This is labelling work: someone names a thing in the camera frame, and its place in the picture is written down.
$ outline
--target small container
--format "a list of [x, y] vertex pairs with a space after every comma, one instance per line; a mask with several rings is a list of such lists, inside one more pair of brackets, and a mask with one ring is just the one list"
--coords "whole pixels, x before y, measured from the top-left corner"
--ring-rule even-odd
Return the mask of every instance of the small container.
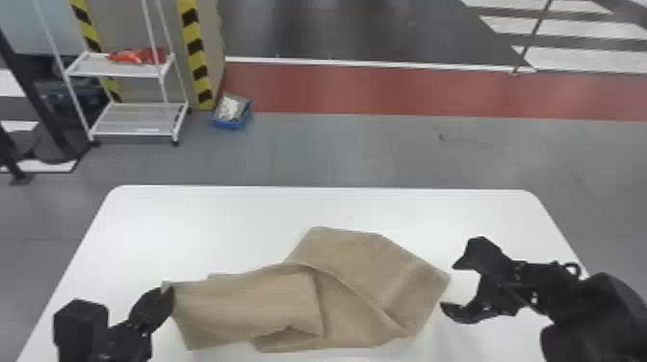
[[218, 107], [209, 116], [211, 122], [220, 128], [239, 129], [251, 119], [253, 102], [236, 94], [224, 93]]

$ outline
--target towel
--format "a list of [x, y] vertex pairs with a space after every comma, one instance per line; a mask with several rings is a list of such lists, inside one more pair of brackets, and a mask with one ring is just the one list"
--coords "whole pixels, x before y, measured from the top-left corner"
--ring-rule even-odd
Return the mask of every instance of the towel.
[[449, 276], [375, 233], [312, 228], [280, 264], [171, 283], [188, 349], [368, 348], [416, 335]]

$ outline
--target white line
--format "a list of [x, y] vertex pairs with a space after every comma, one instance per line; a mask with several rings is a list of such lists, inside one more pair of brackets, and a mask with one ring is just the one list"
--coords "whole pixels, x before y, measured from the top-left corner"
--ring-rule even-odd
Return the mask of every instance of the white line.
[[24, 97], [20, 85], [8, 69], [0, 69], [0, 96], [2, 97]]
[[[256, 58], [256, 57], [232, 57], [227, 56], [225, 60], [229, 63], [258, 63], [270, 65], [329, 65], [329, 66], [360, 66], [360, 67], [381, 67], [381, 68], [404, 68], [404, 69], [446, 69], [446, 70], [473, 70], [473, 71], [501, 71], [509, 72], [511, 65], [451, 65], [441, 63], [407, 63], [407, 62], [373, 62], [373, 61], [336, 61], [324, 59], [301, 59], [301, 58]], [[533, 73], [534, 69], [522, 66], [520, 72]]]
[[33, 120], [0, 120], [2, 128], [7, 132], [32, 131], [39, 124]]
[[[37, 173], [57, 173], [57, 172], [70, 172], [74, 169], [77, 160], [72, 160], [64, 164], [48, 165], [39, 160], [22, 160], [18, 162], [18, 166], [24, 172], [37, 172]], [[7, 173], [7, 167], [2, 166], [0, 172]]]
[[631, 0], [632, 2], [635, 2], [636, 4], [647, 8], [647, 0]]
[[[497, 33], [529, 34], [536, 20], [521, 17], [482, 16]], [[539, 35], [603, 39], [647, 39], [647, 30], [629, 23], [577, 20], [544, 20]]]
[[532, 47], [526, 61], [540, 70], [647, 73], [647, 53]]
[[[545, 0], [462, 0], [462, 2], [468, 7], [522, 10], [541, 10], [546, 5]], [[556, 0], [551, 5], [551, 10], [556, 12], [611, 13], [608, 9], [592, 1], [583, 0]]]

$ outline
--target gray floor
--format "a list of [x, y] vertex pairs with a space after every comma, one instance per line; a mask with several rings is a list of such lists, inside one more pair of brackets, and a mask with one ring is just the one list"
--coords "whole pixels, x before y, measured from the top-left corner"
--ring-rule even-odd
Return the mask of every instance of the gray floor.
[[73, 174], [24, 188], [3, 175], [0, 361], [15, 359], [102, 199], [122, 184], [526, 189], [591, 272], [647, 297], [646, 151], [647, 123], [262, 114], [230, 132], [196, 115], [179, 148], [104, 143]]

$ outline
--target red package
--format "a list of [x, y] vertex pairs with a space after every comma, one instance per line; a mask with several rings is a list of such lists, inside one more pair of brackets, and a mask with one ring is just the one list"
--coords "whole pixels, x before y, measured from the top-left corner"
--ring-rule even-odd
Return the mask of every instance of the red package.
[[[157, 48], [157, 57], [160, 64], [167, 62], [168, 50], [166, 48]], [[137, 48], [121, 50], [107, 56], [109, 61], [116, 63], [129, 63], [139, 65], [154, 65], [155, 57], [152, 48]]]

